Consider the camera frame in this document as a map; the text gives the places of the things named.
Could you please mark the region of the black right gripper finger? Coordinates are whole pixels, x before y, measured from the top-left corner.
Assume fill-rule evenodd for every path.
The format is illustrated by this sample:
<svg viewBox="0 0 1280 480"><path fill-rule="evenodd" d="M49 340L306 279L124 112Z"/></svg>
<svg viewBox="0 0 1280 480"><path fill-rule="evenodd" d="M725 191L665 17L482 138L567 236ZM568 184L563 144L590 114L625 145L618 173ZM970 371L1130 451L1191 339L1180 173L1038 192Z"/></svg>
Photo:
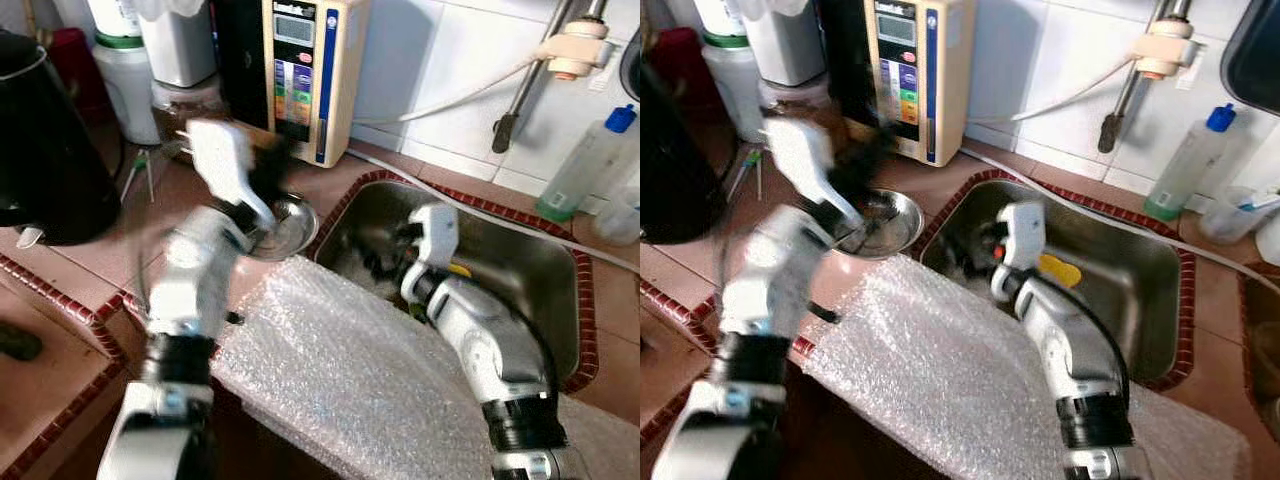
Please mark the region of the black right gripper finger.
<svg viewBox="0 0 1280 480"><path fill-rule="evenodd" d="M951 236L945 236L940 241L940 246L945 259L942 274L968 289L986 288L986 273L974 264L963 242Z"/></svg>
<svg viewBox="0 0 1280 480"><path fill-rule="evenodd" d="M367 276L366 287L372 293L396 293L396 256L352 239L351 248L358 257L360 270Z"/></svg>

